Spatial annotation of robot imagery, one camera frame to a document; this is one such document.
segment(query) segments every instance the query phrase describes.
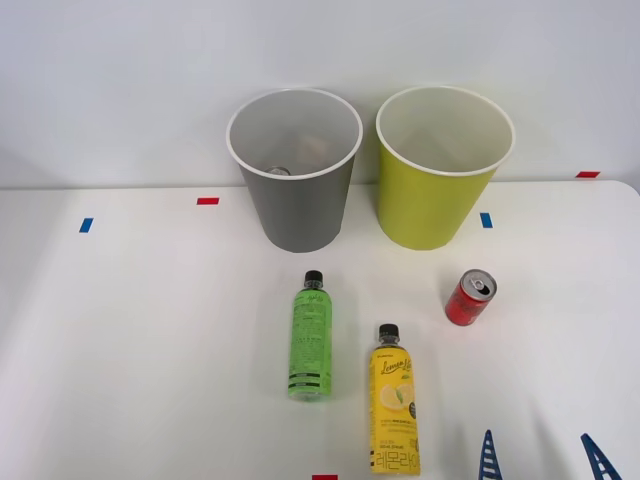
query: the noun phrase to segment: blue plastic piece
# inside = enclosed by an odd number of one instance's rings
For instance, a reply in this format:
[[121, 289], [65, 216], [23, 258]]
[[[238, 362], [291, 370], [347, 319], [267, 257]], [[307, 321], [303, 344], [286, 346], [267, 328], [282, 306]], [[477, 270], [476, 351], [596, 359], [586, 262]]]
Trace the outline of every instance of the blue plastic piece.
[[488, 213], [481, 213], [480, 220], [482, 221], [483, 228], [493, 228], [493, 223], [491, 222], [491, 215]]
[[85, 218], [82, 221], [82, 225], [80, 225], [80, 233], [89, 233], [89, 229], [91, 228], [92, 223], [93, 218]]
[[498, 457], [493, 447], [491, 430], [487, 430], [487, 433], [484, 434], [482, 453], [480, 454], [480, 473], [478, 474], [478, 480], [485, 480], [487, 478], [490, 480], [502, 480]]
[[582, 440], [584, 449], [587, 451], [591, 470], [596, 480], [622, 480], [622, 477], [618, 475], [618, 472], [613, 468], [611, 462], [604, 456], [602, 450], [591, 440], [589, 435], [585, 433], [580, 439]]

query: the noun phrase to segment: gray bucket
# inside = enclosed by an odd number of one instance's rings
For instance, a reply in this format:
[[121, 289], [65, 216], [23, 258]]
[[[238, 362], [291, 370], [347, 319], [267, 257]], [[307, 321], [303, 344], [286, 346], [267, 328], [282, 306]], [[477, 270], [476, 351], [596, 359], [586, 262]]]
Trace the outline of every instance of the gray bucket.
[[340, 232], [362, 121], [342, 98], [314, 89], [262, 95], [229, 121], [262, 228], [290, 252], [318, 250]]

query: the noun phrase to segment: red soda can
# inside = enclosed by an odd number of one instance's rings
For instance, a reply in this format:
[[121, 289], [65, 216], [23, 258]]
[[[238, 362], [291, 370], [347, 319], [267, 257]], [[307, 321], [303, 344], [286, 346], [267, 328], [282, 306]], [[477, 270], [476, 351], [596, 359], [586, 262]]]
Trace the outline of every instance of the red soda can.
[[476, 321], [498, 290], [494, 278], [483, 270], [469, 270], [451, 294], [444, 311], [456, 325], [465, 327]]

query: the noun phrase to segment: lemon image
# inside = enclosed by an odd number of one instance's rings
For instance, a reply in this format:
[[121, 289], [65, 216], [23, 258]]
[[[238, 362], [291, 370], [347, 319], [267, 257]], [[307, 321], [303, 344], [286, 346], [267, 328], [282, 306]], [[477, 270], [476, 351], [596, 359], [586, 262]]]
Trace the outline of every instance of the lemon image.
[[411, 402], [415, 400], [415, 394], [413, 393], [413, 385], [404, 383], [396, 388], [397, 397], [401, 400], [403, 407], [408, 407]]
[[391, 385], [385, 385], [380, 390], [380, 403], [390, 410], [402, 410], [405, 407], [397, 390]]

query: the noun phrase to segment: black bottle cap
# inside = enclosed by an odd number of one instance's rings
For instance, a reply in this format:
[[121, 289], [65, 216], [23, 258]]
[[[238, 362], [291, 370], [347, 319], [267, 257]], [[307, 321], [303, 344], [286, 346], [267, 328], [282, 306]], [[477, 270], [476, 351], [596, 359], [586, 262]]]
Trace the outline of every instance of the black bottle cap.
[[322, 283], [322, 272], [317, 270], [309, 270], [304, 275], [304, 282], [320, 282]]
[[398, 326], [393, 323], [385, 323], [380, 325], [380, 338], [382, 337], [398, 337], [400, 338], [400, 332]]

